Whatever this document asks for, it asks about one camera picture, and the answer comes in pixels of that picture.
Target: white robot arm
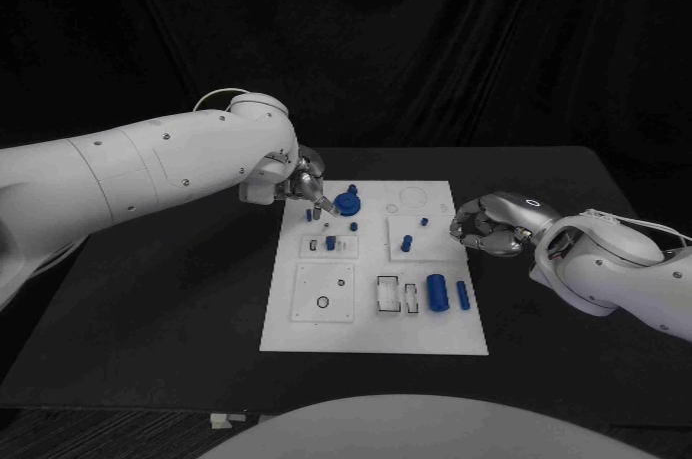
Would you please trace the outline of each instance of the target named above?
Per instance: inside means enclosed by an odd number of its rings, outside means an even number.
[[[239,184],[243,202],[321,194],[324,165],[272,97],[0,151],[0,309],[56,251],[88,234]]]
[[[470,216],[481,235],[465,234]],[[536,200],[506,192],[461,206],[450,226],[461,244],[489,254],[516,256],[535,249],[529,277],[581,311],[607,316],[618,307],[650,327],[692,341],[692,247],[662,251],[621,222],[669,232],[643,221],[588,210],[561,218]]]

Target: blue object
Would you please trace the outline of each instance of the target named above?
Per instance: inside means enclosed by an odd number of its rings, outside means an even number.
[[[342,216],[354,216],[360,210],[360,199],[357,197],[357,188],[354,184],[349,186],[349,192],[339,194],[334,199],[334,205],[339,208]]]
[[[411,243],[414,242],[414,238],[411,236],[403,236],[403,243],[401,244],[401,250],[408,252],[411,250]]]
[[[465,293],[464,281],[457,282],[457,292],[458,292],[458,300],[461,302],[461,309],[467,311],[471,308],[471,305],[468,304],[468,294]]]
[[[450,308],[447,285],[441,274],[431,274],[428,276],[428,305],[429,310],[435,312],[444,312]]]

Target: white cable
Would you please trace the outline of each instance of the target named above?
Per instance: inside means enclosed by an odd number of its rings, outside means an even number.
[[[216,89],[215,91],[209,92],[207,94],[205,94],[202,96],[202,99],[197,101],[197,103],[194,104],[194,107],[192,109],[192,112],[194,112],[199,108],[199,106],[202,105],[202,102],[205,102],[205,100],[213,96],[215,94],[218,94],[219,92],[242,92],[242,93],[249,93],[249,91],[246,91],[245,89],[238,89],[236,87],[225,87],[223,89]]]
[[[39,266],[39,268],[33,271],[32,275],[29,276],[29,279],[36,277],[39,274],[43,274],[49,269],[52,269],[75,252],[75,250],[79,248],[82,245],[83,241],[86,240],[89,236],[83,236],[81,239],[78,239],[72,244],[68,244],[65,247],[62,247],[53,255],[43,261],[43,264]]]
[[[601,216],[605,216],[608,218],[614,218],[620,221],[630,222],[631,224],[637,224],[638,226],[649,227],[650,229],[656,229],[657,231],[666,232],[667,234],[677,236],[680,238],[683,247],[688,246],[688,243],[685,242],[685,240],[692,242],[692,237],[685,236],[685,234],[680,234],[672,227],[667,227],[663,224],[656,224],[654,222],[647,222],[638,219],[630,219],[628,217],[615,216],[614,214],[610,214],[602,211],[597,211],[595,209],[588,209],[587,212],[581,213],[582,216],[595,215],[595,214],[600,214]]]

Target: white board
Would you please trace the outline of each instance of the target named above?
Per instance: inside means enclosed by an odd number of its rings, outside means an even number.
[[[324,195],[333,199],[346,192],[349,184],[326,181]],[[320,221],[307,222],[305,209],[311,204],[285,203],[259,350],[487,355],[465,249],[448,234],[454,215],[448,183],[357,181],[353,184],[362,206],[352,217],[331,217],[323,212]],[[419,225],[424,217],[427,226]],[[357,223],[354,232],[349,227],[352,222]],[[409,253],[401,251],[403,232],[414,238]],[[347,251],[343,248],[326,251],[326,236],[347,236]],[[310,240],[317,240],[317,251],[305,250]],[[311,278],[307,288],[298,280],[305,274],[300,267],[305,265]],[[352,314],[343,312],[347,308],[330,309],[337,304],[330,294],[339,296],[340,307],[347,304],[340,296],[346,286],[331,284],[342,278],[346,267],[353,274]],[[445,278],[450,301],[445,312],[428,308],[429,274],[442,274]],[[378,276],[396,278],[395,291],[383,291],[382,285],[378,288]],[[457,281],[465,282],[468,311],[461,310]],[[378,292],[386,304],[398,298],[401,312],[379,311]],[[327,307],[316,306],[321,296],[329,298]],[[409,312],[414,302],[418,312]],[[307,314],[313,320],[295,318],[295,313]]]

